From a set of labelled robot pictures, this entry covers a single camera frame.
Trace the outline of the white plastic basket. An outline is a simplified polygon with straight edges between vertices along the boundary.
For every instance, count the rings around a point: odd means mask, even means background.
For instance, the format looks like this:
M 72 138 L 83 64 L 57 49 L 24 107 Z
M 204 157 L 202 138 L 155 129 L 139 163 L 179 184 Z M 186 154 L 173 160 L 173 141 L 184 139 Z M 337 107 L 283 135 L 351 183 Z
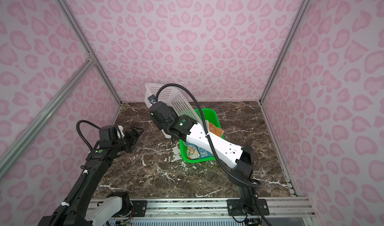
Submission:
M 148 108 L 152 106 L 150 97 L 157 94 L 158 90 L 162 87 L 162 84 L 158 83 L 146 83 L 146 94 L 145 104 Z M 178 87 L 170 86 L 161 91 L 158 96 L 158 100 L 164 102 L 168 106 L 171 106 L 178 116 L 187 115 L 195 119 L 199 124 L 202 125 L 200 116 L 192 108 L 191 104 L 187 101 L 185 96 L 182 94 L 181 89 Z

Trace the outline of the aluminium frame corner post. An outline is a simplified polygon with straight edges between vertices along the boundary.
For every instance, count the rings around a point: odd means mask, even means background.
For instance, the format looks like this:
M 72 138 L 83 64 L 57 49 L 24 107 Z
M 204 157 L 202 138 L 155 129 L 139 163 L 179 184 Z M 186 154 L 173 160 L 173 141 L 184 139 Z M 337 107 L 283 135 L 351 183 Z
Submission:
M 263 94 L 261 95 L 260 100 L 259 100 L 259 103 L 261 105 L 263 105 L 267 100 L 267 96 L 268 96 L 268 94 L 272 88 L 272 85 L 274 83 L 275 78 L 277 77 L 277 74 L 279 72 L 279 69 L 280 69 L 282 63 L 283 63 L 283 60 L 285 59 L 285 57 L 286 57 L 286 55 L 287 55 L 287 53 L 291 47 L 291 44 L 295 39 L 295 36 L 296 36 L 296 34 L 300 28 L 300 25 L 302 24 L 302 21 L 305 18 L 306 13 L 308 12 L 308 10 L 310 8 L 312 1 L 313 0 L 302 0 L 300 5 L 299 5 L 298 11 L 292 20 L 292 24 L 289 28 L 287 36 L 285 37 L 283 45 L 279 51 L 277 60 L 276 60 L 274 66 L 272 68 L 271 75 L 270 75 L 270 77 L 266 83 L 266 87 L 263 91 Z
M 96 64 L 96 68 L 101 75 L 101 78 L 103 79 L 104 83 L 106 84 L 107 88 L 111 92 L 112 96 L 114 97 L 115 101 L 119 106 L 123 104 L 123 101 L 119 97 L 115 87 L 113 86 L 111 80 L 108 78 L 106 71 L 103 69 L 98 57 L 96 56 L 95 51 L 93 50 L 89 40 L 87 39 L 85 32 L 81 28 L 81 25 L 79 24 L 78 20 L 76 19 L 73 11 L 70 8 L 69 3 L 67 0 L 55 0 L 58 4 L 59 9 L 64 14 L 67 22 L 69 23 L 70 27 L 74 31 L 74 34 L 76 35 L 77 39 L 80 41 L 81 45 L 85 49 L 86 53 L 89 55 L 89 58 L 91 61 L 94 61 Z

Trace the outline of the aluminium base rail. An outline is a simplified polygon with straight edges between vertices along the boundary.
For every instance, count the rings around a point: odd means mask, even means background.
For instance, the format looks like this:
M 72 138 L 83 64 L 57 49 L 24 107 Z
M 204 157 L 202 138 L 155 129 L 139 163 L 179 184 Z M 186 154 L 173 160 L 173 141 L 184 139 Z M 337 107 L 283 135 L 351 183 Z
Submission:
M 306 197 L 259 198 L 252 214 L 238 198 L 141 198 L 133 217 L 114 215 L 106 226 L 317 226 Z

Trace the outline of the aluminium frame corner post right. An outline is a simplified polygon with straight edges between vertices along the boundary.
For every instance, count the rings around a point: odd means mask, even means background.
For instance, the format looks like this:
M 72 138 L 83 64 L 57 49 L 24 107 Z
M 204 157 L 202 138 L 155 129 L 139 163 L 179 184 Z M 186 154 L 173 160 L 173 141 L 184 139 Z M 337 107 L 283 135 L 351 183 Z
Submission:
M 286 57 L 286 55 L 287 55 L 287 53 L 291 47 L 291 44 L 295 39 L 295 36 L 296 36 L 296 34 L 300 28 L 300 25 L 302 24 L 302 21 L 305 18 L 306 13 L 308 12 L 308 10 L 310 8 L 312 1 L 313 0 L 302 0 L 300 5 L 299 5 L 298 11 L 292 20 L 292 24 L 289 28 L 287 36 L 285 37 L 283 45 L 279 51 L 277 60 L 276 60 L 274 66 L 272 68 L 271 75 L 270 75 L 270 77 L 266 83 L 266 87 L 263 91 L 263 94 L 261 95 L 260 100 L 259 100 L 259 103 L 261 105 L 263 105 L 267 100 L 267 96 L 268 96 L 268 94 L 272 88 L 272 85 L 274 83 L 275 78 L 277 77 L 277 74 L 279 72 L 279 69 L 280 69 L 282 63 L 283 63 L 283 60 L 285 59 L 285 57 Z

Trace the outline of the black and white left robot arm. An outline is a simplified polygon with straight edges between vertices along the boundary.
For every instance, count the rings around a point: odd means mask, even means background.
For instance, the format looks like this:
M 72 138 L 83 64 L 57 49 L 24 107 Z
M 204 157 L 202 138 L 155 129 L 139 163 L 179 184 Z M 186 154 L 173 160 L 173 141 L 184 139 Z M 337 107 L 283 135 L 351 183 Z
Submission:
M 44 216 L 40 226 L 103 226 L 112 216 L 127 217 L 134 209 L 127 192 L 117 192 L 109 202 L 88 214 L 88 207 L 104 174 L 120 152 L 132 152 L 144 129 L 132 127 L 123 132 L 119 126 L 99 129 L 100 140 L 86 158 L 82 173 L 66 198 L 50 216 Z

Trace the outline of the orange bunny towel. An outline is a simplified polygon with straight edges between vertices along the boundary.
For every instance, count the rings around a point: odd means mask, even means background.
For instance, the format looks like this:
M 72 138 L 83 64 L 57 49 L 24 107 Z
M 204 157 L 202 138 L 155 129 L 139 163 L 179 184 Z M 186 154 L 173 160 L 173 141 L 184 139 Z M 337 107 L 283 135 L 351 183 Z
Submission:
M 220 127 L 215 126 L 213 123 L 209 122 L 209 132 L 213 133 L 214 135 L 222 138 L 224 135 L 223 129 Z

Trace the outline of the aluminium frame corner post left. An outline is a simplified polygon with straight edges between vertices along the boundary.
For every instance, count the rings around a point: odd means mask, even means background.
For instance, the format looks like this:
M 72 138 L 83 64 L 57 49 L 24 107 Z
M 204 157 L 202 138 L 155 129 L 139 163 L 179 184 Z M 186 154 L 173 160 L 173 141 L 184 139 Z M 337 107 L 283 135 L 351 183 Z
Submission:
M 55 0 L 58 4 L 59 9 L 64 14 L 67 22 L 69 23 L 70 27 L 74 31 L 74 34 L 76 35 L 77 39 L 80 41 L 81 45 L 85 49 L 86 53 L 89 55 L 89 58 L 91 61 L 94 61 L 96 64 L 96 68 L 101 75 L 101 78 L 103 79 L 104 83 L 106 84 L 107 88 L 111 92 L 112 96 L 114 97 L 115 101 L 119 106 L 123 104 L 123 101 L 119 97 L 115 87 L 113 86 L 111 80 L 108 78 L 106 71 L 103 69 L 98 57 L 96 56 L 95 51 L 93 50 L 89 40 L 87 39 L 85 32 L 81 28 L 81 25 L 79 24 L 78 20 L 76 19 L 73 11 L 70 8 L 69 3 L 67 0 Z

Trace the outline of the blue bunny pattern towel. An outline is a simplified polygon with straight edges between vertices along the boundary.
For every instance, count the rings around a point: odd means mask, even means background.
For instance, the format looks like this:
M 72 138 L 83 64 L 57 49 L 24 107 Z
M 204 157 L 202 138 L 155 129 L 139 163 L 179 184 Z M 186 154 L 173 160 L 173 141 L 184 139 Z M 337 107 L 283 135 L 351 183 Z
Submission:
M 195 145 L 187 146 L 187 158 L 190 160 L 198 160 L 212 157 L 213 154 L 203 148 Z

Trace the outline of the aluminium diagonal frame bar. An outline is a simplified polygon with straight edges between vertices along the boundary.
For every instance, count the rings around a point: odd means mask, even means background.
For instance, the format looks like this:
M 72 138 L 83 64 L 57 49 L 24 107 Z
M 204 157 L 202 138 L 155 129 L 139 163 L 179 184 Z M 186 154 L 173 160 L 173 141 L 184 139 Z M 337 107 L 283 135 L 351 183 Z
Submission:
M 14 164 L 26 151 L 27 147 L 42 131 L 52 116 L 58 111 L 61 105 L 66 101 L 68 96 L 73 92 L 73 90 L 78 86 L 93 66 L 94 58 L 90 57 L 62 87 L 62 89 L 58 91 L 52 100 L 40 111 L 31 124 L 12 143 L 10 148 L 1 157 L 1 179 L 3 179 L 8 171 L 12 169 Z

